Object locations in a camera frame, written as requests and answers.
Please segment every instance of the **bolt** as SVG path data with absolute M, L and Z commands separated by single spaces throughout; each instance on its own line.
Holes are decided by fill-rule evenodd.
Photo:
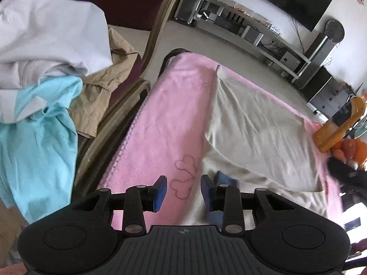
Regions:
M 140 233 L 143 230 L 143 227 L 139 224 L 130 224 L 127 227 L 125 227 L 125 231 L 129 234 L 137 234 Z
M 243 231 L 242 226 L 238 224 L 230 224 L 224 228 L 224 230 L 229 234 L 238 234 Z

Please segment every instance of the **white wall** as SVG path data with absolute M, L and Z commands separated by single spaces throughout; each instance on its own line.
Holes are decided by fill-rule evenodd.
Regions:
M 290 15 L 267 0 L 234 1 L 266 17 L 280 28 L 287 41 L 300 47 Z M 331 17 L 342 23 L 345 38 L 333 52 L 333 60 L 327 66 L 328 71 L 354 88 L 362 82 L 366 82 L 367 87 L 367 0 L 366 6 L 358 4 L 357 0 L 332 0 L 313 32 L 298 24 L 305 49 L 311 45 L 318 32 L 323 31 L 326 21 Z

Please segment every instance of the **light blue shirt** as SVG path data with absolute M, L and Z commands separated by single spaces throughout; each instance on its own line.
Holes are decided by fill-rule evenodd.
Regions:
M 28 223 L 70 203 L 78 136 L 67 108 L 82 87 L 75 76 L 44 78 L 19 90 L 15 112 L 34 92 L 47 107 L 19 122 L 0 123 L 0 198 L 7 207 L 17 205 Z

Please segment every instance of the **tiled floor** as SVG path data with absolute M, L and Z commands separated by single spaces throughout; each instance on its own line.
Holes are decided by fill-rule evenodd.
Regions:
M 115 28 L 141 55 L 144 53 L 149 37 L 148 31 Z M 306 105 L 297 90 L 257 58 L 212 34 L 173 21 L 166 24 L 144 77 L 154 83 L 164 57 L 171 50 L 179 47 L 205 55 L 240 75 L 246 72 L 250 81 L 314 119 L 312 110 Z

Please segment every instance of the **clothing pile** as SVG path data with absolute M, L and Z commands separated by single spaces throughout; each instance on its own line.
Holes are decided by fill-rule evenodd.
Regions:
M 111 91 L 130 73 L 113 62 L 129 54 L 134 62 L 136 52 L 128 45 L 123 59 L 111 57 L 111 36 L 103 11 L 89 2 L 0 3 L 0 198 L 28 223 L 70 203 L 77 130 L 96 135 Z M 87 119 L 92 129 L 83 128 Z

